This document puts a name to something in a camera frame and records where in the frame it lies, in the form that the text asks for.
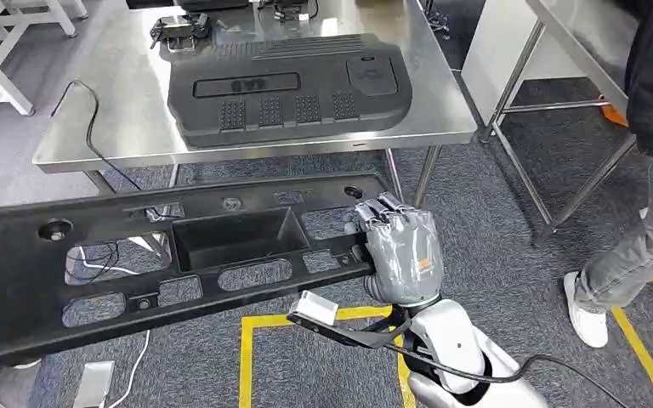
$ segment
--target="black wire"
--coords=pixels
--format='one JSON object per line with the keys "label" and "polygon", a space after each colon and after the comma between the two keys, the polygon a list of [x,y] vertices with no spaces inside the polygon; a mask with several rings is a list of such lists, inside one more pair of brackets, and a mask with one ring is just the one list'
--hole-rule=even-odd
{"label": "black wire", "polygon": [[[66,89],[64,90],[64,93],[61,94],[61,98],[59,99],[59,103],[56,104],[56,107],[54,108],[54,111],[51,112],[51,116],[54,116],[56,111],[59,109],[61,106],[61,103],[64,101],[64,98],[66,94],[69,92],[69,89],[74,84],[81,85],[82,87],[86,88],[90,93],[91,97],[94,99],[94,113],[91,115],[91,119],[88,121],[88,128],[86,131],[86,146],[99,158],[101,159],[104,163],[109,165],[115,172],[117,172],[120,176],[122,176],[125,180],[127,180],[136,190],[138,191],[143,191],[141,187],[136,184],[135,181],[133,181],[129,176],[127,176],[119,167],[116,167],[109,159],[104,157],[104,155],[101,154],[101,152],[96,149],[96,146],[94,146],[94,143],[92,142],[92,132],[94,131],[94,124],[96,123],[96,116],[99,114],[99,108],[101,106],[101,103],[99,102],[99,96],[96,94],[96,92],[89,87],[89,85],[83,83],[82,81],[75,79],[71,82],[69,82],[68,85],[66,85]],[[154,214],[156,214],[159,218],[181,218],[180,216],[174,216],[174,215],[164,215],[159,213],[156,208],[150,207],[149,208],[151,211],[153,211]]]}
{"label": "black wire", "polygon": [[[107,246],[107,247],[109,248],[109,251],[111,251],[111,253],[113,253],[114,250],[111,249],[111,245],[113,245],[113,244],[114,244],[114,242],[106,242],[105,244],[80,245],[79,247],[82,247],[82,248],[86,248],[86,247],[99,247],[99,246],[102,246],[102,245],[103,245],[103,246]],[[108,258],[109,255],[110,255],[110,254],[107,253],[106,255],[103,255],[103,256],[100,256],[100,257],[97,257],[97,258],[74,258],[74,257],[72,257],[71,255],[69,255],[68,252],[66,253],[66,257],[67,257],[67,258],[69,258],[69,259],[71,259],[71,260],[74,260],[74,261],[77,261],[77,262],[96,262],[96,261],[103,261],[104,259]]]}
{"label": "black wire", "polygon": [[529,359],[525,361],[525,363],[515,372],[512,376],[510,377],[488,377],[488,376],[480,376],[477,374],[472,374],[470,372],[466,371],[460,371],[457,370],[456,368],[452,368],[448,365],[443,365],[440,363],[437,363],[434,360],[431,360],[427,357],[424,357],[418,353],[414,353],[412,351],[407,350],[406,348],[396,346],[394,344],[387,344],[384,346],[385,348],[392,350],[396,353],[406,355],[408,357],[413,358],[414,360],[419,360],[423,362],[424,364],[427,364],[437,370],[442,370],[445,372],[448,372],[452,374],[453,376],[457,377],[462,377],[462,378],[467,378],[468,380],[474,380],[478,381],[480,383],[489,383],[489,384],[504,384],[504,383],[513,383],[519,379],[521,379],[526,372],[530,369],[531,365],[534,364],[535,361],[543,360],[543,361],[550,361],[554,364],[566,367],[572,371],[574,371],[576,374],[578,374],[580,377],[584,378],[585,380],[589,381],[592,383],[595,387],[599,388],[603,393],[605,393],[608,397],[610,397],[612,400],[614,400],[619,406],[622,408],[629,408],[625,403],[623,403],[619,398],[616,397],[609,389],[607,389],[605,386],[602,384],[598,383],[596,380],[591,378],[588,374],[582,372],[578,368],[570,365],[569,363],[566,363],[560,359],[557,359],[555,357],[552,357],[551,355],[545,355],[545,354],[535,354],[532,355]]}
{"label": "black wire", "polygon": [[313,19],[316,17],[317,14],[319,14],[319,0],[314,0],[314,13],[309,16],[309,20]]}
{"label": "black wire", "polygon": [[[111,268],[115,267],[116,264],[119,263],[119,259],[121,257],[121,252],[119,251],[119,243],[117,241],[110,242],[110,243],[114,245],[114,249],[111,250],[111,253],[109,254],[109,259],[106,261],[106,263],[104,265],[99,265],[99,266],[101,266],[101,270],[99,272],[97,272],[96,275],[87,276],[87,277],[77,276],[77,275],[74,275],[74,273],[71,272],[68,269],[65,270],[66,274],[69,275],[70,277],[78,280],[78,281],[86,281],[87,283],[93,283],[94,281],[99,279],[101,276],[106,275],[107,273],[109,273],[111,271]],[[116,260],[114,261],[113,264],[109,265],[111,263],[111,260],[113,259],[115,254],[116,254]]]}

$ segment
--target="black plastic panel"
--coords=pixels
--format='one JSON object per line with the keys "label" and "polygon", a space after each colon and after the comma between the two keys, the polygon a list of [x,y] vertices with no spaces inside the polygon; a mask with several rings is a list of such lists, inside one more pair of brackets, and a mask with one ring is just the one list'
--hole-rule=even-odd
{"label": "black plastic panel", "polygon": [[[366,250],[353,251],[364,243],[363,234],[315,240],[301,221],[306,212],[353,206],[354,188],[365,199],[388,189],[374,174],[350,174],[0,208],[0,366],[372,273],[371,260],[357,254]],[[144,216],[144,208],[175,202],[183,219],[152,223]],[[74,246],[154,231],[168,236],[168,267],[79,286],[65,283],[66,253]],[[304,255],[319,251],[329,251],[339,268],[310,274]],[[286,280],[235,291],[219,286],[227,270],[278,259],[291,264]],[[166,284],[187,277],[198,279],[201,296],[164,302]],[[70,303],[112,294],[123,297],[123,313],[65,326],[62,314]]]}

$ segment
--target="robot finger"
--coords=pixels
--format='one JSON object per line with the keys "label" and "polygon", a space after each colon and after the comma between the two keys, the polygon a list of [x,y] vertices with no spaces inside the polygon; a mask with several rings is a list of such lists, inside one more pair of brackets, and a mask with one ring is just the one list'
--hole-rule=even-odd
{"label": "robot finger", "polygon": [[412,210],[414,207],[407,206],[407,204],[399,201],[394,195],[388,191],[383,192],[382,194],[379,195],[378,200],[384,204],[387,208],[391,209],[392,211],[401,213],[406,210]]}
{"label": "robot finger", "polygon": [[371,199],[364,202],[372,209],[374,213],[377,214],[377,217],[382,221],[386,221],[387,217],[394,213],[394,210],[386,207],[379,200]]}
{"label": "robot finger", "polygon": [[372,225],[381,223],[377,214],[365,202],[360,202],[356,205],[356,213],[359,215],[358,219],[364,226],[363,230],[368,231]]}
{"label": "robot finger", "polygon": [[346,223],[344,225],[344,232],[347,234],[356,234],[359,230],[360,226],[356,223]]}

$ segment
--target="rectangular cutout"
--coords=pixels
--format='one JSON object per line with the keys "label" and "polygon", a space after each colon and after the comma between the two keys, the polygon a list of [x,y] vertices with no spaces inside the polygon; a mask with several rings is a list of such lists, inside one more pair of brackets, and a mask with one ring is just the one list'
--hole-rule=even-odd
{"label": "rectangular cutout", "polygon": [[126,213],[142,213],[152,223],[174,220],[184,217],[184,207],[180,202],[165,202],[152,206],[127,208]]}
{"label": "rectangular cutout", "polygon": [[252,286],[281,282],[292,276],[292,265],[285,259],[234,268],[219,276],[219,286],[225,291],[239,291]]}
{"label": "rectangular cutout", "polygon": [[291,208],[179,221],[172,228],[179,267],[184,272],[309,246]]}
{"label": "rectangular cutout", "polygon": [[66,327],[90,325],[120,316],[126,309],[121,293],[72,300],[64,308],[61,322]]}
{"label": "rectangular cutout", "polygon": [[306,253],[302,257],[306,264],[306,269],[310,274],[324,272],[325,270],[339,269],[339,262],[332,256],[329,250]]}
{"label": "rectangular cutout", "polygon": [[159,306],[168,306],[189,302],[201,298],[202,282],[196,276],[186,276],[185,278],[162,282],[159,286]]}
{"label": "rectangular cutout", "polygon": [[337,236],[349,235],[345,225],[353,222],[353,207],[339,207],[331,210],[310,211],[302,215],[302,222],[315,240],[326,240]]}
{"label": "rectangular cutout", "polygon": [[168,237],[152,232],[144,237],[74,246],[66,253],[65,282],[68,285],[87,285],[129,275],[141,275],[164,269],[162,260],[151,245],[161,243],[163,256],[169,256]]}

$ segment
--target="white cable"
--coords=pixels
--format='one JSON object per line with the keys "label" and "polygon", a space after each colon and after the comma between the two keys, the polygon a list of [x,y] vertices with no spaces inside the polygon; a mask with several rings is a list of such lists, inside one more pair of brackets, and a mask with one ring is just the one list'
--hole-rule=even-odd
{"label": "white cable", "polygon": [[[104,265],[92,265],[92,264],[86,262],[86,253],[84,253],[84,251],[83,251],[83,246],[79,247],[79,253],[81,254],[81,258],[82,258],[82,261],[83,261],[83,266],[85,266],[87,268],[92,268],[92,269],[93,268],[98,268],[98,269],[103,269],[104,268]],[[118,271],[121,271],[121,272],[123,272],[125,274],[129,274],[129,275],[141,275],[138,272],[134,272],[132,270],[125,269],[125,268],[118,268],[116,266],[113,266],[113,267],[109,268],[109,270],[118,270]],[[133,368],[131,369],[131,376],[129,376],[129,378],[128,378],[128,386],[126,388],[126,393],[124,393],[124,395],[120,399],[117,399],[116,402],[109,405],[109,408],[115,408],[117,405],[121,404],[128,397],[129,394],[131,394],[131,387],[133,386],[133,377],[136,375],[136,370],[139,368],[139,364],[141,364],[141,359],[144,358],[144,354],[146,353],[146,349],[149,348],[149,337],[150,337],[150,335],[151,335],[151,330],[147,330],[146,331],[146,340],[144,341],[144,348],[141,349],[141,353],[139,353],[139,357],[136,359],[136,362],[133,363]]]}
{"label": "white cable", "polygon": [[129,394],[131,394],[131,387],[133,386],[133,376],[136,375],[136,369],[139,368],[139,364],[141,363],[141,359],[144,358],[144,353],[146,353],[146,349],[149,347],[149,336],[151,335],[151,330],[146,331],[146,341],[144,341],[144,348],[141,350],[141,353],[139,354],[139,358],[136,359],[136,362],[133,363],[133,368],[131,369],[131,376],[128,378],[128,387],[126,388],[126,393],[120,398],[117,399],[115,403],[109,405],[109,408],[115,408],[117,405],[121,404]]}
{"label": "white cable", "polygon": [[[81,259],[83,261],[83,266],[85,266],[87,268],[92,268],[92,269],[95,269],[95,268],[103,269],[104,268],[104,265],[92,265],[92,264],[86,262],[86,253],[84,253],[84,251],[83,251],[83,246],[79,247],[79,253],[81,254]],[[134,272],[134,271],[128,270],[126,268],[119,268],[118,266],[112,266],[112,267],[107,268],[107,269],[109,271],[115,270],[115,271],[118,271],[118,272],[123,272],[123,273],[128,274],[128,275],[141,275],[139,272]]]}

